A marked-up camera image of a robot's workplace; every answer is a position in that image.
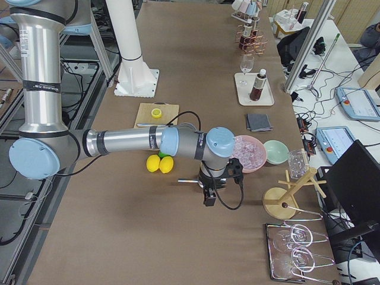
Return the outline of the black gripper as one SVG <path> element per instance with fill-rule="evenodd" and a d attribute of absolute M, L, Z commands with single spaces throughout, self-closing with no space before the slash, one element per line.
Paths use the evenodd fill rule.
<path fill-rule="evenodd" d="M 212 207 L 216 201 L 216 192 L 213 189 L 226 187 L 227 180 L 233 178 L 239 186 L 243 186 L 243 166 L 237 158 L 230 158 L 224 167 L 219 170 L 212 169 L 201 162 L 198 173 L 198 184 L 203 188 L 204 202 L 206 207 Z"/>

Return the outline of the person forearm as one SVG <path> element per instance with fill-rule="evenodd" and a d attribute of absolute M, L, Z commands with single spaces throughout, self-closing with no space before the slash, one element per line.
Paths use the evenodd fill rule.
<path fill-rule="evenodd" d="M 367 48 L 379 46 L 379 23 L 368 26 L 363 32 L 360 43 Z"/>

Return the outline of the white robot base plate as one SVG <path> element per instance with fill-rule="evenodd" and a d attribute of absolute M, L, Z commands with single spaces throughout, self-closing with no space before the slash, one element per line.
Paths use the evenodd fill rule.
<path fill-rule="evenodd" d="M 153 80 L 140 80 L 134 75 L 133 69 L 119 71 L 118 82 L 114 94 L 116 96 L 153 98 L 156 93 L 157 83 L 160 75 L 158 69 L 149 69 Z"/>

